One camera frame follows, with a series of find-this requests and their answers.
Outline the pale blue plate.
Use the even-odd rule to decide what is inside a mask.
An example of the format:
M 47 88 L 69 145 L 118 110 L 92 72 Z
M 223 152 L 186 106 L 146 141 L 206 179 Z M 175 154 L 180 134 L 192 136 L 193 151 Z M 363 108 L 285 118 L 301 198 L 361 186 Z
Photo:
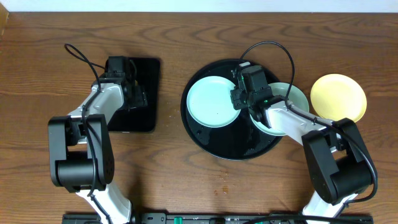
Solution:
M 282 82 L 276 82 L 276 83 L 270 83 L 269 86 L 271 87 L 272 93 L 274 95 L 285 96 L 287 94 L 289 84 L 282 83 Z M 306 112 L 310 111 L 307 97 L 296 86 L 294 86 L 294 85 L 292 86 L 288 98 L 289 98 L 289 101 L 291 101 L 295 106 L 297 106 L 301 110 L 306 111 Z M 252 116 L 251 116 L 251 121 L 255 125 L 255 127 L 258 130 L 262 131 L 263 133 L 269 134 L 271 136 L 285 136 L 285 133 L 283 133 L 282 131 L 272 129 L 272 128 L 267 128 L 262 123 L 255 121 Z

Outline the light blue plate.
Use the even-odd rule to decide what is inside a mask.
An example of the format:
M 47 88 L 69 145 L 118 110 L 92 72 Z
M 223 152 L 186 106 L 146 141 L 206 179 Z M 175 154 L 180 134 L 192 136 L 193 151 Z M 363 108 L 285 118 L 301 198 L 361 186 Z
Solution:
M 231 102 L 235 84 L 224 77 L 201 78 L 189 89 L 186 99 L 191 117 L 208 128 L 221 128 L 231 124 L 240 114 Z

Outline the yellow plate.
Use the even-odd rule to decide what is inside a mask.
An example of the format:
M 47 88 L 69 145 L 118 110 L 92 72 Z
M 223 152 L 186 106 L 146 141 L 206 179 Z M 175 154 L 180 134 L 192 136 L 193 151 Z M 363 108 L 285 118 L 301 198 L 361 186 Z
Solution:
M 367 98 L 361 86 L 341 74 L 319 78 L 312 86 L 310 100 L 319 116 L 334 121 L 349 118 L 357 122 L 367 108 Z

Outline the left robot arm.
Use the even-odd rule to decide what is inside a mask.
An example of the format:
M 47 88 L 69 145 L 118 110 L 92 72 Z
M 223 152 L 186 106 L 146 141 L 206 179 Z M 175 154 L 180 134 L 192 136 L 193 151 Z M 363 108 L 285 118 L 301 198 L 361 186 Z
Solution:
M 108 123 L 119 110 L 147 104 L 133 59 L 109 57 L 83 103 L 48 123 L 50 176 L 54 185 L 85 199 L 100 223 L 138 223 L 132 202 L 114 183 Z

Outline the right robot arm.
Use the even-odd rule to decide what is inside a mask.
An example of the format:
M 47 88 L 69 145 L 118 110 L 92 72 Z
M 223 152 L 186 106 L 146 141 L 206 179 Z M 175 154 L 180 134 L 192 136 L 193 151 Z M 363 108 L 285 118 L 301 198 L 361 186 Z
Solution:
M 249 62 L 232 71 L 234 109 L 246 108 L 254 121 L 283 132 L 303 146 L 315 192 L 302 210 L 302 223 L 338 223 L 352 203 L 367 201 L 377 191 L 377 172 L 354 121 L 323 119 L 276 95 L 265 70 Z

